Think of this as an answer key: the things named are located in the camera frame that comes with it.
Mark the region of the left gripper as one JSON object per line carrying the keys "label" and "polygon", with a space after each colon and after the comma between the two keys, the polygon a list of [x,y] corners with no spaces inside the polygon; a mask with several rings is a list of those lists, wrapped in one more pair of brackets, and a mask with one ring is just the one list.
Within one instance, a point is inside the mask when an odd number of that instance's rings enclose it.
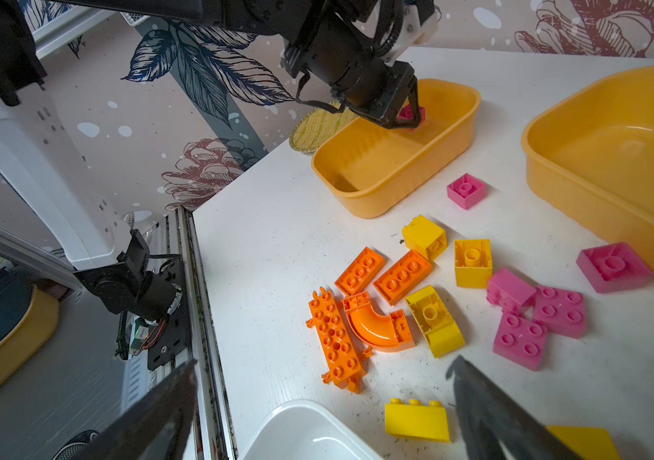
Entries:
{"label": "left gripper", "polygon": [[405,105],[410,106],[412,113],[409,128],[418,128],[423,120],[418,81],[414,68],[407,62],[365,68],[341,96],[355,114],[387,130],[400,128],[397,117]]}

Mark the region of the orange curved lego piece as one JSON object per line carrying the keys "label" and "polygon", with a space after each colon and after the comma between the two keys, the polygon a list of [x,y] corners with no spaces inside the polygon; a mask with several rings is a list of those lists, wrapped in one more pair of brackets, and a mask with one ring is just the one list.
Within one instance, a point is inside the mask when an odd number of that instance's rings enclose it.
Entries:
{"label": "orange curved lego piece", "polygon": [[346,297],[341,306],[354,335],[375,350],[399,353],[416,345],[402,310],[379,314],[365,291]]}

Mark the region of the yellow lego cube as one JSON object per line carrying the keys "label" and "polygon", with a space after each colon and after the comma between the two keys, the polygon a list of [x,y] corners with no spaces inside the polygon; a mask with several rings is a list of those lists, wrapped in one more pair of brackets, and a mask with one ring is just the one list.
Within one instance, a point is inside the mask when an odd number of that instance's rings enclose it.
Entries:
{"label": "yellow lego cube", "polygon": [[402,233],[406,247],[428,261],[435,261],[447,249],[445,230],[424,216],[411,220]]}

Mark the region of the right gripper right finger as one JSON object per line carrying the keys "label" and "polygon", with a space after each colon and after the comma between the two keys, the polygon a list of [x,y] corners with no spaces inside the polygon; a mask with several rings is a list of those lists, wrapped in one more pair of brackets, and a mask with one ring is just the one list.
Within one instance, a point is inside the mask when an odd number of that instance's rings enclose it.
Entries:
{"label": "right gripper right finger", "polygon": [[472,363],[458,356],[447,370],[470,459],[577,459],[548,429]]}

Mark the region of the orange lego brick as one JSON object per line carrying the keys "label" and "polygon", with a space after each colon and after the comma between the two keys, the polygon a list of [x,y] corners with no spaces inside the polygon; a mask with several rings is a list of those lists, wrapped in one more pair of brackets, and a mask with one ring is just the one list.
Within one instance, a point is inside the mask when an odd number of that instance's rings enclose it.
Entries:
{"label": "orange lego brick", "polygon": [[385,260],[382,255],[365,247],[334,284],[346,296],[358,294],[367,288],[384,265]]}

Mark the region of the yellow lego hollow brick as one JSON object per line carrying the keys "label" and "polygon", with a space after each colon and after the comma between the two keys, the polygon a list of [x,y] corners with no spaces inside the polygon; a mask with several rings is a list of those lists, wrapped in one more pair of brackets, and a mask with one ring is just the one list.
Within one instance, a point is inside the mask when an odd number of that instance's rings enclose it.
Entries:
{"label": "yellow lego hollow brick", "polygon": [[489,240],[455,240],[454,273],[457,287],[487,289],[493,276],[492,246]]}

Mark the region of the yellow lego arch brick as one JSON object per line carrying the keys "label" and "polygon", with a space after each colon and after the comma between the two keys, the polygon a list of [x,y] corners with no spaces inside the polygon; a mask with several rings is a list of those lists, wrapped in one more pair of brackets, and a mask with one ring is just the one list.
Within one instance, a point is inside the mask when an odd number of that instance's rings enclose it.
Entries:
{"label": "yellow lego arch brick", "polygon": [[441,358],[466,345],[458,324],[432,286],[411,293],[405,299],[434,358]]}

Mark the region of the orange long studded lego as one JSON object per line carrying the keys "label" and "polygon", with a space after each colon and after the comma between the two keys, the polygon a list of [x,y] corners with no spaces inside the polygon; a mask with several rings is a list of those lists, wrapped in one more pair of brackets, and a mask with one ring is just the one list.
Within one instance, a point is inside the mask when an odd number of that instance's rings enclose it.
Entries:
{"label": "orange long studded lego", "polygon": [[362,379],[368,373],[367,362],[374,354],[373,348],[355,345],[330,289],[320,287],[314,291],[309,309],[311,318],[306,326],[315,329],[328,366],[328,371],[321,376],[323,383],[361,394]]}

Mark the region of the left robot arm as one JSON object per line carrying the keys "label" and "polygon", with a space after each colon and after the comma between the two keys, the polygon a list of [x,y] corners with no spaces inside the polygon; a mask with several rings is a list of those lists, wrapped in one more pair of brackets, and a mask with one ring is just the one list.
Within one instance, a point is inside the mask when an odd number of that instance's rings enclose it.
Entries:
{"label": "left robot arm", "polygon": [[386,128],[422,123],[413,67],[385,57],[398,41],[405,4],[401,1],[90,1],[91,8],[138,13],[214,26],[229,32],[280,36],[282,63],[304,87],[318,78],[339,107],[310,101],[330,113],[349,109]]}

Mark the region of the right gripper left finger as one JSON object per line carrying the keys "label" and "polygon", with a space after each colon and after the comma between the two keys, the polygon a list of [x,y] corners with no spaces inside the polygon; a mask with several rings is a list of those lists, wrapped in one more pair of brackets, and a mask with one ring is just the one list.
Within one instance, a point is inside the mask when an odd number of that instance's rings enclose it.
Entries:
{"label": "right gripper left finger", "polygon": [[83,448],[78,459],[181,459],[197,407],[194,360],[175,368]]}

